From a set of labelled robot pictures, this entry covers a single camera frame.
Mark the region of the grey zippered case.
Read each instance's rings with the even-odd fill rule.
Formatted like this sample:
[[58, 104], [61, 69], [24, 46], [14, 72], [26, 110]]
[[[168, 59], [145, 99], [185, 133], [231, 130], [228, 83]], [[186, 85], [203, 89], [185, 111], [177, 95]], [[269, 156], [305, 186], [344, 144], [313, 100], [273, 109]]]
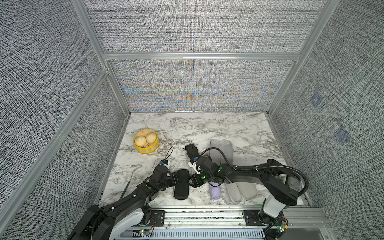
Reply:
[[189, 196], [190, 172], [186, 169], [178, 170], [176, 177], [177, 184], [175, 185], [173, 196], [176, 200], [186, 200]]

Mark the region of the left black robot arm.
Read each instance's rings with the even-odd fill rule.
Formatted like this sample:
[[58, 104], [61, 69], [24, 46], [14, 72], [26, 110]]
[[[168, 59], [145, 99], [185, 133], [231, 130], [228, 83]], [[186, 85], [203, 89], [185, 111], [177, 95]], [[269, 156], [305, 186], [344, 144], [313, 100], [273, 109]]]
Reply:
[[104, 207], [93, 205], [89, 207], [72, 232], [69, 240], [108, 240], [113, 228], [136, 210], [140, 213], [148, 203], [153, 201], [158, 193], [179, 183], [177, 173], [169, 171], [168, 167], [158, 165], [151, 176], [147, 177], [137, 188], [126, 197]]

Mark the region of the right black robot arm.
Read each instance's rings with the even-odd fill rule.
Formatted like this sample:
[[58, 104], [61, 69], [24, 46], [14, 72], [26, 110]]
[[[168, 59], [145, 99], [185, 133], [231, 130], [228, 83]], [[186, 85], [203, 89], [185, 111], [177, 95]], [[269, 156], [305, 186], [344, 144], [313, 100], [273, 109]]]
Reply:
[[198, 188], [206, 183], [261, 184], [270, 193], [259, 211], [258, 221], [263, 225], [272, 225], [283, 216], [283, 209], [296, 206], [298, 197], [306, 188], [301, 189], [304, 179], [300, 171], [269, 159], [265, 164], [255, 166], [235, 166], [215, 164], [209, 156], [200, 157], [195, 163], [196, 173], [190, 176], [190, 185]]

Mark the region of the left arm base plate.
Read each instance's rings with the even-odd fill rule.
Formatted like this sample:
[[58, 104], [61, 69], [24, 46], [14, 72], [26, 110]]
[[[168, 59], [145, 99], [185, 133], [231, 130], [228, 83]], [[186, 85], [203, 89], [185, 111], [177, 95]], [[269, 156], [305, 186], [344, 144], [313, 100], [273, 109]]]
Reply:
[[140, 225], [144, 227], [163, 227], [165, 213], [166, 211], [164, 210], [151, 210], [150, 212], [144, 213]]

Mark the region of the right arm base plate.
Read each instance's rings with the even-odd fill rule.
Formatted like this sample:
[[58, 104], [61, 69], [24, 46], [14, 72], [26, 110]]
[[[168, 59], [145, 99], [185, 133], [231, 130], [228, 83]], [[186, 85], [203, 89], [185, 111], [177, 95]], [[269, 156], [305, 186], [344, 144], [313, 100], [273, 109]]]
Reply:
[[259, 216], [259, 210], [243, 210], [243, 218], [245, 220], [247, 227], [265, 227], [267, 226], [263, 222], [261, 222], [260, 216]]

